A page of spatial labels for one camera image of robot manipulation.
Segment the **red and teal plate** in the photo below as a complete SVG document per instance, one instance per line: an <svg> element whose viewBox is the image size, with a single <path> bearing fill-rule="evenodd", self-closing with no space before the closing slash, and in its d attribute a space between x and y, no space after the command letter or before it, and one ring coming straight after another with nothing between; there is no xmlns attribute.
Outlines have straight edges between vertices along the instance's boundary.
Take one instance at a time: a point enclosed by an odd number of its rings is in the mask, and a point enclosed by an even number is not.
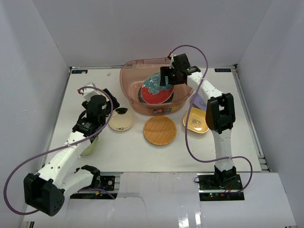
<svg viewBox="0 0 304 228"><path fill-rule="evenodd" d="M160 81L160 72L151 74L146 78L138 93L139 100L142 103L163 104L172 100L174 86L168 84L167 78L165 78L165 86L161 86Z"/></svg>

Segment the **dark teal round plate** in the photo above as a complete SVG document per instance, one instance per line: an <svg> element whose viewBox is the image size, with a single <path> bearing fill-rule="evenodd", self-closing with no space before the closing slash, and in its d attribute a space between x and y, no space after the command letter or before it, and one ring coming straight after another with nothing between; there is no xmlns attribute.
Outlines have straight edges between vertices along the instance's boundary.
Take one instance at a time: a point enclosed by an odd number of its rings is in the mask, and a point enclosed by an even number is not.
<svg viewBox="0 0 304 228"><path fill-rule="evenodd" d="M173 99L174 86L142 86L139 90L138 97L140 102L146 104L165 104Z"/></svg>

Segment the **purple square dish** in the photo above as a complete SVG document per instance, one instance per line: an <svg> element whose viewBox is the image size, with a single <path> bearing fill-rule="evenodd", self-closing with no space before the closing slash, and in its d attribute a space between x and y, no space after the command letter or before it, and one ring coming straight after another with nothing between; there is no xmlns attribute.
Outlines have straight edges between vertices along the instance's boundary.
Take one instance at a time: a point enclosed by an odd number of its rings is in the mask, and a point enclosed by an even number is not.
<svg viewBox="0 0 304 228"><path fill-rule="evenodd" d="M197 94L196 96L193 95L191 97L191 100L193 101L193 105L196 108L198 108L198 109L200 109L202 111L206 111L207 104L206 104L206 102L204 101L204 99L199 94Z"/></svg>

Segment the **light green dish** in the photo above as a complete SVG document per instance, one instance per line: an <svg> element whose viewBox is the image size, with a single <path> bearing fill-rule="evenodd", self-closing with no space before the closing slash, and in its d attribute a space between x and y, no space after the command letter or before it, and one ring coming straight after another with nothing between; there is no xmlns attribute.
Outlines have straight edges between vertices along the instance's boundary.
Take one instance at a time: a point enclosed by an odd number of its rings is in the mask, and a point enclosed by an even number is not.
<svg viewBox="0 0 304 228"><path fill-rule="evenodd" d="M94 138L94 140L91 142L90 146L87 147L80 155L81 155L81 156L90 155L90 154L94 151L97 142L98 142L98 136L96 136L96 137Z"/></svg>

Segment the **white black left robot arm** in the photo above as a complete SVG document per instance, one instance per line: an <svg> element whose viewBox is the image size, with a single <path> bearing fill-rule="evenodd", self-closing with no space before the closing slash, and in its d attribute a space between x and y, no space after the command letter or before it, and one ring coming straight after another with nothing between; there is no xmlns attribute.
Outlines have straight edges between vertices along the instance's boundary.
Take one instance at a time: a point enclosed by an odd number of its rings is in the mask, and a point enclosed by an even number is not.
<svg viewBox="0 0 304 228"><path fill-rule="evenodd" d="M100 170L84 165L67 176L72 165L87 149L92 150L98 135L106 127L114 109L120 104L108 89L98 90L84 86L78 90L85 101L84 111L67 141L58 153L37 173L24 178L25 203L49 216L56 215L65 199L83 188L97 189L100 185Z"/></svg>

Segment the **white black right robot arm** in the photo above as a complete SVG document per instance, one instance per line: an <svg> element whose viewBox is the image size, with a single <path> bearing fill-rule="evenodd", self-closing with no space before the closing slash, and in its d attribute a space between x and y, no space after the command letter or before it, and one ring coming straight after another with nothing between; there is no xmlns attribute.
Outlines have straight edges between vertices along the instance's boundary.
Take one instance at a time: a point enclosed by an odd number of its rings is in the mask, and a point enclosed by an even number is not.
<svg viewBox="0 0 304 228"><path fill-rule="evenodd" d="M223 93L206 78L197 66L191 66L186 54L169 54L169 66L160 68L160 85L186 84L205 101L205 121L214 138L216 158L214 160L214 182L219 189L226 189L236 177L236 167L232 160L231 133L236 120L234 98L231 93Z"/></svg>

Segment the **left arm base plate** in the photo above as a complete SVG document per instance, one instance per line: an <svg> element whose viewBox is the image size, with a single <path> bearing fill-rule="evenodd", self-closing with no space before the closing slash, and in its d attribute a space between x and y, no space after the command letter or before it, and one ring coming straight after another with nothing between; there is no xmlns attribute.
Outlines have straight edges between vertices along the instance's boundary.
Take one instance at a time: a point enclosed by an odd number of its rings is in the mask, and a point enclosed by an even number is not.
<svg viewBox="0 0 304 228"><path fill-rule="evenodd" d="M77 200L114 200L117 197L115 189L115 176L101 176L100 184L97 188L85 187L72 194L70 199Z"/></svg>

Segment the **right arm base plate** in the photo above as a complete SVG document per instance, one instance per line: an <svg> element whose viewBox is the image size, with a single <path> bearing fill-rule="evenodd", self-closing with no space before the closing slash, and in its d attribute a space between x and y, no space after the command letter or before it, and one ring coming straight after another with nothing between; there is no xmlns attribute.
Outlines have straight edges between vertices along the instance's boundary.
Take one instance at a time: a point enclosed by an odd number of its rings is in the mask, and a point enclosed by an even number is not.
<svg viewBox="0 0 304 228"><path fill-rule="evenodd" d="M202 191L219 190L224 192L225 190L237 191L243 188L240 175L238 174L236 177L226 181L220 181L214 174L198 174L194 182L199 185L199 190Z"/></svg>

